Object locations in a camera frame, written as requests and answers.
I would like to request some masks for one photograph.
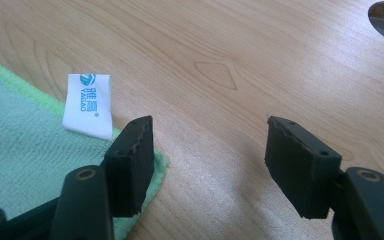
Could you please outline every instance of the fabric label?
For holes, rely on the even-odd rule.
[[[110,76],[69,74],[64,128],[111,141]]]

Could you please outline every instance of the wood grain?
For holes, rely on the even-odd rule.
[[[61,101],[67,74],[110,74],[116,127],[154,117],[171,164],[129,239],[332,239],[271,179],[266,120],[384,173],[374,3],[0,0],[0,64]]]

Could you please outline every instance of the green cloth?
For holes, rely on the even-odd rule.
[[[63,112],[63,103],[0,66],[0,208],[8,219],[59,196],[66,174],[99,165],[111,145],[65,130]],[[162,153],[155,153],[155,172],[143,209],[157,192],[168,164]],[[125,238],[138,217],[115,219],[116,239]]]

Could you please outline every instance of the green fabric edge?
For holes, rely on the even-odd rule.
[[[30,85],[28,82],[12,73],[5,67],[0,65],[0,81],[7,85],[8,87],[16,90],[20,94],[28,97],[38,105],[48,109],[49,111],[55,113],[58,116],[64,115],[64,104],[57,99],[49,96],[48,94],[40,91],[36,87]],[[120,134],[120,130],[117,128],[113,129],[113,136],[118,136]],[[146,199],[142,205],[142,209],[145,209],[151,200],[154,198],[157,193],[160,185],[164,179],[165,172],[167,170],[167,166],[169,164],[168,159],[164,156],[162,152],[159,150],[154,151],[155,154],[155,162],[154,162],[154,174],[151,179],[151,183],[148,187],[146,193]],[[115,225],[121,225],[117,229],[114,228],[114,233],[117,238],[124,239],[127,237],[128,233],[135,225],[136,220],[139,218],[140,214],[135,215],[132,218],[119,218],[114,219]]]
[[[1,65],[0,81],[58,116],[62,117],[64,115],[64,103],[40,91]],[[120,130],[113,128],[113,136],[116,137],[118,134],[120,134]]]

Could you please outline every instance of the clamp jaw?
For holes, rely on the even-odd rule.
[[[112,217],[141,212],[154,172],[152,117],[127,124],[100,166],[66,175],[59,198],[7,221],[0,209],[0,240],[112,240]]]
[[[299,124],[270,117],[265,162],[274,181],[301,217],[335,212],[335,239],[384,239],[384,175],[351,167],[341,155]]]

